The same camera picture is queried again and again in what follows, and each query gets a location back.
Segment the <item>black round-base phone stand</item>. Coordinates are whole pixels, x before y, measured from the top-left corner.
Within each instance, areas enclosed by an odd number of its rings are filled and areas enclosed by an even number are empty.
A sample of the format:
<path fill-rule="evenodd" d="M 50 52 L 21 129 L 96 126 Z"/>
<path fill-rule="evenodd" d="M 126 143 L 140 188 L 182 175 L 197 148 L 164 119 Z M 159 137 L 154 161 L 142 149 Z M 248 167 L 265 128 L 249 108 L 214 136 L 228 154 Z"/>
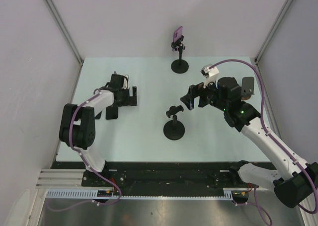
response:
<path fill-rule="evenodd" d="M 166 116 L 172 118 L 170 121 L 166 122 L 163 127 L 163 133 L 169 140 L 179 140 L 185 134 L 184 125 L 177 119 L 177 113 L 183 111 L 184 109 L 181 105 L 171 106 L 169 110 L 166 111 Z"/>

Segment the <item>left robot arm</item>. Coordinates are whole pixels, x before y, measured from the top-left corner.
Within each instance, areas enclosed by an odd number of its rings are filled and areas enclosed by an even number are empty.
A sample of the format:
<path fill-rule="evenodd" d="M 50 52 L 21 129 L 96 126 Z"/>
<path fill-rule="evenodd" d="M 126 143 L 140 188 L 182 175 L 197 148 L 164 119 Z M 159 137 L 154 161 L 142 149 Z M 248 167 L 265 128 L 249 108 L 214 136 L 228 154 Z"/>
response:
<path fill-rule="evenodd" d="M 79 105 L 68 103 L 63 108 L 59 140 L 78 153 L 86 169 L 94 172 L 92 179 L 99 186 L 109 182 L 110 174 L 103 170 L 106 160 L 94 146 L 95 121 L 103 111 L 106 120 L 115 120 L 119 107 L 130 106 L 137 106 L 137 87 L 132 87 L 130 95 L 129 76 L 113 73 L 110 81 L 97 88 L 88 100 Z"/>

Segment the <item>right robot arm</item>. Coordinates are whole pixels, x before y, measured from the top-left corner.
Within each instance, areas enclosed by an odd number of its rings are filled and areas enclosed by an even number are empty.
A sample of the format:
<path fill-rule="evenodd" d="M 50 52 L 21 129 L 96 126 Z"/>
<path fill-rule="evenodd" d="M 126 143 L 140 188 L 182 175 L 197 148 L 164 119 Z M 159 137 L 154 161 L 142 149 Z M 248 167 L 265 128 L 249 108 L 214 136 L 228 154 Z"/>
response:
<path fill-rule="evenodd" d="M 231 167 L 229 181 L 235 187 L 252 183 L 271 190 L 285 206 L 296 207 L 318 188 L 318 164 L 309 164 L 291 151 L 271 129 L 262 124 L 261 114 L 241 99 L 241 87 L 233 77 L 189 86 L 181 102 L 192 110 L 211 105 L 224 114 L 227 124 L 249 138 L 275 167 L 269 170 L 241 160 Z"/>

